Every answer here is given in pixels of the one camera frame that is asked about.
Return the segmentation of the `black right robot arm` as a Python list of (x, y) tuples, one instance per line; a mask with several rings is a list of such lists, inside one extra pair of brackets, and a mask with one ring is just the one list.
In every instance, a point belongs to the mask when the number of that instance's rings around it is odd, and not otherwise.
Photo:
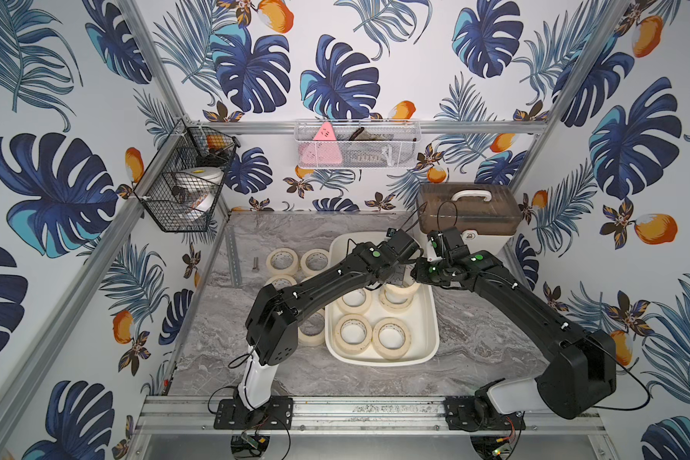
[(435, 260), (421, 258), (411, 276), (420, 284), (469, 291), (507, 316), (547, 360), (536, 377), (495, 381), (476, 393), (476, 407), (490, 414), (548, 410), (572, 420), (616, 390), (615, 343), (590, 332), (527, 289), (492, 253), (471, 251), (455, 228), (427, 234)]

